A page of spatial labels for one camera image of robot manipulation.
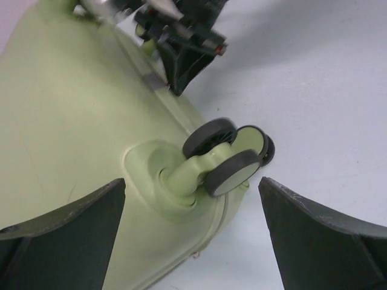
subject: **double caster wheel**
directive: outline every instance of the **double caster wheel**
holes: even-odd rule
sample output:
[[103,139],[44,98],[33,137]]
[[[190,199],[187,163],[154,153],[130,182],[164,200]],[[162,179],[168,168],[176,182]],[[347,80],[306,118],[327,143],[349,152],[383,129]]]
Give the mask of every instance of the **double caster wheel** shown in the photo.
[[273,140],[260,128],[239,129],[226,118],[212,120],[198,128],[186,140],[183,154],[189,159],[210,152],[217,145],[229,143],[235,154],[209,172],[203,186],[212,197],[221,196],[248,180],[270,163],[275,154]]

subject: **red component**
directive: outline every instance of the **red component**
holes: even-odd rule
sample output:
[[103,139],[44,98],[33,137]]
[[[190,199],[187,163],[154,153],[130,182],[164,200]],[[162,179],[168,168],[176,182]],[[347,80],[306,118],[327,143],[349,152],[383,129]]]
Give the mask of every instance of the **red component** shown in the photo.
[[224,49],[224,47],[222,47],[221,45],[218,45],[215,49],[216,53],[219,54],[220,56],[222,56],[226,50]]
[[151,17],[156,17],[158,15],[158,11],[153,9],[153,8],[150,8],[148,10],[148,15],[151,16]]

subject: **black plastic piece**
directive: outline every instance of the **black plastic piece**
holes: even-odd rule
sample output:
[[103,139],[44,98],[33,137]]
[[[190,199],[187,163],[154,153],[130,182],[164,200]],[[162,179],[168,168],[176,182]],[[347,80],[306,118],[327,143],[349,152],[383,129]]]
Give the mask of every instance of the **black plastic piece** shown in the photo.
[[[225,162],[220,164],[213,171],[208,173],[206,176],[203,186],[208,192],[208,194],[215,198],[219,195],[216,194],[216,190],[222,186],[229,178],[232,178],[236,173],[241,171],[242,169],[252,165],[252,164],[260,164],[261,158],[254,150],[245,150],[242,151],[231,158],[227,159]],[[242,183],[248,180],[255,172],[253,172],[250,176],[246,176],[246,179],[242,181]]]
[[270,178],[259,191],[285,290],[386,290],[387,228],[339,213]]
[[116,179],[0,231],[1,290],[101,290],[125,203]]
[[222,143],[232,144],[235,141],[237,130],[233,122],[227,118],[209,121],[193,132],[183,146],[183,154],[189,159],[210,152]]
[[180,96],[216,56],[224,54],[226,38],[212,27],[225,3],[225,0],[175,0],[185,14],[180,22],[151,8],[135,14],[134,20],[147,30],[147,37],[155,41],[170,90],[176,96]]

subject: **scratch mark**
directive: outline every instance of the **scratch mark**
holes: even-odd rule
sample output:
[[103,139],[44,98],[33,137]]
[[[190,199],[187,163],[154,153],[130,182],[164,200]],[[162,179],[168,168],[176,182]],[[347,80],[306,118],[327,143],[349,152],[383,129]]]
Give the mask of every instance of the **scratch mark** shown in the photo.
[[10,113],[11,113],[11,116],[12,116],[12,120],[14,121],[14,123],[16,125],[16,128],[18,129],[19,135],[20,135],[20,137],[21,137],[21,139],[23,141],[23,145],[24,145],[25,151],[27,152],[28,156],[30,157],[30,160],[31,160],[31,163],[32,163],[32,168],[34,169],[34,173],[35,173],[35,176],[36,176],[37,183],[39,183],[39,186],[41,187],[41,191],[42,191],[42,193],[44,193],[43,185],[41,183],[41,180],[39,179],[39,175],[37,174],[37,169],[36,169],[36,166],[35,166],[35,163],[34,163],[34,159],[32,158],[31,153],[28,150],[28,147],[27,147],[27,145],[25,143],[23,134],[22,134],[22,132],[20,130],[20,127],[19,127],[19,123],[18,123],[18,121],[16,121],[16,118],[15,118],[15,115],[13,115],[13,112],[11,111]]
[[299,205],[301,205],[306,211],[310,212],[309,208],[307,208],[307,207],[305,206],[305,204],[304,204],[302,201],[300,201],[300,199],[303,200],[303,197],[301,197],[301,196],[295,194],[295,195],[291,195],[291,198],[292,198],[295,202],[297,202]]
[[76,188],[76,186],[77,186],[77,182],[75,182],[73,188],[70,190],[70,194],[68,195],[68,199],[67,199],[68,204],[70,203],[71,197],[73,196],[74,189]]

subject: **black rubber tire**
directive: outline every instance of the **black rubber tire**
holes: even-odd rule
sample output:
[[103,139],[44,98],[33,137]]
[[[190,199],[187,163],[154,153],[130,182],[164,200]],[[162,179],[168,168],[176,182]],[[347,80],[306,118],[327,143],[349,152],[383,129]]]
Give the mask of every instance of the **black rubber tire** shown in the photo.
[[269,164],[273,160],[276,153],[276,146],[270,136],[267,136],[267,141],[267,151],[266,154],[262,157],[262,167]]
[[237,130],[232,121],[227,118],[214,119],[192,133],[183,145],[183,154],[189,159],[210,152],[221,143],[232,144]]
[[[203,186],[211,197],[219,197],[237,188],[239,185],[248,180],[260,168],[261,162],[262,158],[259,157],[259,155],[254,150],[242,151],[227,159],[225,162],[211,171],[204,179]],[[245,176],[243,180],[239,180],[237,182],[238,184],[234,184],[234,186],[224,190],[223,192],[217,192],[217,190],[226,181],[235,176],[242,169],[254,165],[256,165],[256,168],[252,167],[253,171],[251,171],[248,176]]]

